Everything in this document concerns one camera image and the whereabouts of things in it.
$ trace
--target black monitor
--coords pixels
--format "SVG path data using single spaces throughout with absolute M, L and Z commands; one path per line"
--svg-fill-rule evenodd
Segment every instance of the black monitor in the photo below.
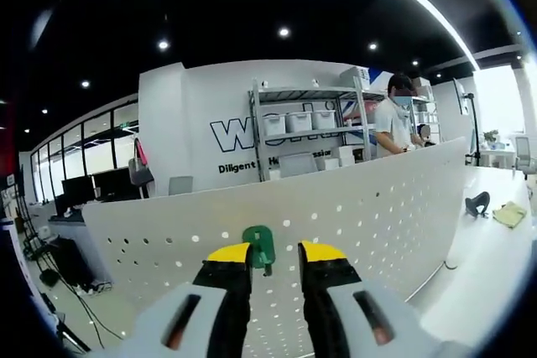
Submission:
M 100 199 L 129 200 L 140 198 L 138 188 L 131 183 L 128 168 L 93 174 L 93 180 L 95 187 L 100 190 Z
M 81 176 L 79 178 L 62 180 L 64 186 L 64 195 L 66 204 L 69 207 L 73 205 L 82 205 L 90 200 L 95 199 L 93 183 L 91 176 Z

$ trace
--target yellow cloth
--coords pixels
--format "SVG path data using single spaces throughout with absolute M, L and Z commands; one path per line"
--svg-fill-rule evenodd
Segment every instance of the yellow cloth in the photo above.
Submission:
M 526 216 L 528 212 L 519 205 L 509 201 L 504 207 L 499 210 L 493 210 L 493 217 L 496 221 L 514 228 Z

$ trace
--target white chair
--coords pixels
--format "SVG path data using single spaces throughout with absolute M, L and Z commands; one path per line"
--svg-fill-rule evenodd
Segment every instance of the white chair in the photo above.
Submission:
M 537 174 L 537 162 L 535 158 L 531 158 L 529 151 L 529 139 L 527 137 L 516 137 L 514 139 L 517 146 L 517 158 L 515 167 L 517 170 L 524 173 L 524 177 L 528 180 L 528 175 Z

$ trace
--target computer monitor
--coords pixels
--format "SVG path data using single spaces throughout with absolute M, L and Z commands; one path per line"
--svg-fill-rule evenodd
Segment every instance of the computer monitor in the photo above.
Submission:
M 113 169 L 111 171 L 93 174 L 96 189 L 100 190 L 100 198 L 139 199 L 140 192 L 131 183 L 128 168 Z
M 470 110 L 468 109 L 468 99 L 465 98 L 466 92 L 464 91 L 464 87 L 457 79 L 453 79 L 453 84 L 455 85 L 456 99 L 459 101 L 461 115 L 469 115 Z
M 90 200 L 95 199 L 93 183 L 90 176 L 81 176 L 79 178 L 62 180 L 66 204 L 69 207 L 73 205 L 82 205 Z

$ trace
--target window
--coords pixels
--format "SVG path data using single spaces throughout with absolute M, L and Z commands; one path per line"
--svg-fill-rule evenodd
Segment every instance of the window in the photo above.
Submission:
M 138 133 L 138 103 L 122 106 L 114 112 L 114 148 L 118 168 L 134 158 L 134 136 Z
M 84 176 L 82 162 L 81 126 L 73 127 L 64 134 L 65 174 L 67 179 Z
M 50 142 L 50 174 L 52 175 L 52 189 L 56 197 L 64 194 L 64 187 L 61 183 L 64 176 L 64 159 L 61 155 L 61 136 Z
M 508 136 L 524 131 L 524 113 L 519 87 L 511 66 L 500 66 L 474 72 L 480 131 L 498 130 Z
M 87 174 L 114 169 L 112 161 L 111 113 L 84 122 L 84 154 Z
M 44 199 L 54 200 L 52 182 L 50 182 L 49 151 L 46 144 L 39 149 L 39 171 L 41 173 L 41 184 L 43 185 Z
M 41 188 L 41 176 L 39 175 L 38 154 L 32 155 L 32 175 L 34 176 L 35 196 L 39 203 L 43 203 L 43 188 Z

